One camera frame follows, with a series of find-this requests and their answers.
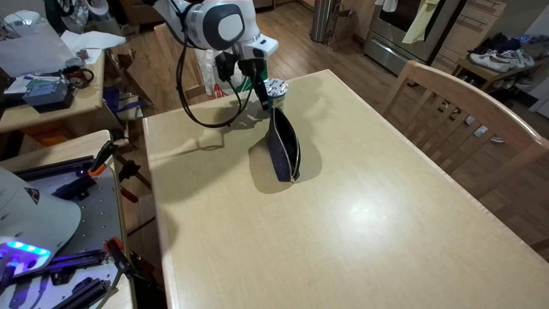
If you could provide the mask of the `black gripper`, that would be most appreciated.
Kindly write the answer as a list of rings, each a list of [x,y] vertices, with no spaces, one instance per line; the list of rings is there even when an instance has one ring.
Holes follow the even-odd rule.
[[[270,110],[270,95],[265,84],[265,77],[268,76],[268,65],[263,58],[239,60],[236,55],[222,52],[215,57],[215,64],[222,81],[231,81],[236,70],[241,70],[246,77],[251,77],[262,108],[265,112]]]

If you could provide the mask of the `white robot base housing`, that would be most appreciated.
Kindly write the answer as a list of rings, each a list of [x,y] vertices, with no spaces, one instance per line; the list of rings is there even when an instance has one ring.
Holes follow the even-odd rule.
[[[81,225],[81,208],[0,170],[0,254],[15,276],[51,264]]]

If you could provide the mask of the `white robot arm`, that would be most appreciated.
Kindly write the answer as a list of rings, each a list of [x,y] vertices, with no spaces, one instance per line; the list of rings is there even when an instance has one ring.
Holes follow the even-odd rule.
[[[251,81],[263,108],[268,108],[267,58],[280,43],[262,33],[253,0],[150,0],[172,36],[184,46],[217,52],[219,77],[231,82],[234,70]]]

